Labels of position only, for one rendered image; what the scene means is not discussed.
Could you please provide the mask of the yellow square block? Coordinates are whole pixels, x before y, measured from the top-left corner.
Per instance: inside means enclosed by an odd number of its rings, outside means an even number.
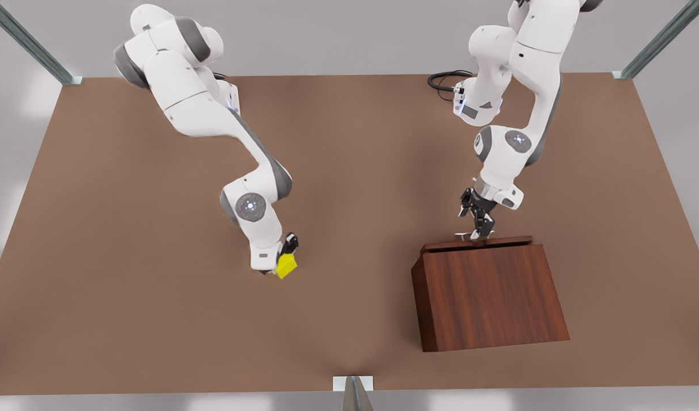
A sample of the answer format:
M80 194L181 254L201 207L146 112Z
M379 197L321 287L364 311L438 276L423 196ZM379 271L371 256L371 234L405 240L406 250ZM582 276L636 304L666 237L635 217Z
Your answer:
M294 271L295 268L297 268L297 267L298 267L298 264L297 264L297 262L295 260L295 256L293 254L290 254L290 253L281 254L279 256L274 273L278 276L278 278L283 279L289 273Z

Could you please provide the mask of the silver frame post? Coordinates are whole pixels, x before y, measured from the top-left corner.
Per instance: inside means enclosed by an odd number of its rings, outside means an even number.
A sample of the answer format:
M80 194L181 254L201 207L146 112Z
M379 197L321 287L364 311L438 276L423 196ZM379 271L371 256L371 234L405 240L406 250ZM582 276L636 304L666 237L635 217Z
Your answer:
M688 0L686 5L665 24L644 49L632 58L626 67L611 73L613 79L632 80L636 78L698 16L699 0Z
M375 411L368 391L375 390L373 376L333 376L333 391L342 391L342 411Z
M23 47L39 65L63 86L78 86L83 77L73 76L50 52L32 36L18 20L0 4L0 28Z

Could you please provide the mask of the wooden drawer with silver handle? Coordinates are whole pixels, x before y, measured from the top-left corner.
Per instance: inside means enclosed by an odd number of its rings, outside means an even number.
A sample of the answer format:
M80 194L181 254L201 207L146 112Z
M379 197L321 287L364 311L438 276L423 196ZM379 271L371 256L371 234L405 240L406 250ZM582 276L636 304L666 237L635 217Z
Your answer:
M425 244L420 254L452 252L467 249L493 249L499 247L513 247L514 245L529 245L533 242L532 236L515 237L486 237L486 239L454 240L436 244Z

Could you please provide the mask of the dark wooden drawer cabinet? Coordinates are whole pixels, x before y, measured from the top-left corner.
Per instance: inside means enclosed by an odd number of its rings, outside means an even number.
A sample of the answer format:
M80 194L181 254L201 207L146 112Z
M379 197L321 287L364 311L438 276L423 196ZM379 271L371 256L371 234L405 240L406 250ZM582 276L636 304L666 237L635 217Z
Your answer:
M426 244L411 276L425 353L569 340L544 247L530 237Z

